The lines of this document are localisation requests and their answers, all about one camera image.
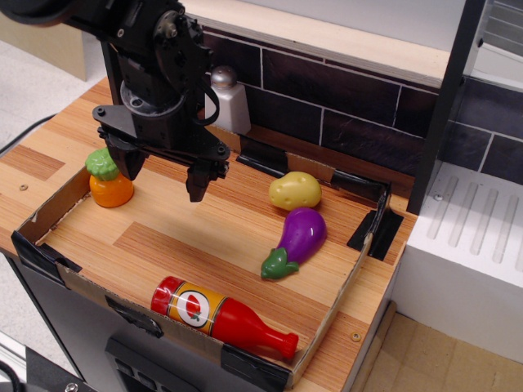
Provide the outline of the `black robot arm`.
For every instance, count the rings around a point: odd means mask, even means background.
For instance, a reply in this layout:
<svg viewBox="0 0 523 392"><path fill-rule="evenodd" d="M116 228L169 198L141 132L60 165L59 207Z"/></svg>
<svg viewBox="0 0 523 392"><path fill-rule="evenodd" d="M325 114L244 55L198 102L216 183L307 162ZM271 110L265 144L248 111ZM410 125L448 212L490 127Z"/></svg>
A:
<svg viewBox="0 0 523 392"><path fill-rule="evenodd" d="M198 116L198 96L217 102L205 82L212 51L178 1L4 1L2 14L34 26L65 24L102 45L113 97L93 118L119 171L137 177L149 156L187 167L190 200L228 171L229 148L208 131L217 113Z"/></svg>

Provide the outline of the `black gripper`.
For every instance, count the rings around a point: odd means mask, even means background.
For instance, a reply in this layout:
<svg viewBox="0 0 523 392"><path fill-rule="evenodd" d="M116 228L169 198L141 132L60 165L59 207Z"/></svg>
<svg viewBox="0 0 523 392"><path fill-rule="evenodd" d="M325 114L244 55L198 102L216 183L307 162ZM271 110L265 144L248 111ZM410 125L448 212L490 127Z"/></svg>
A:
<svg viewBox="0 0 523 392"><path fill-rule="evenodd" d="M141 102L131 105L131 96L122 105L100 105L93 111L100 137L118 170L135 180L150 155L190 166L186 189L192 203L199 203L210 182L225 179L229 170L228 147L198 124L185 102L162 112Z"/></svg>

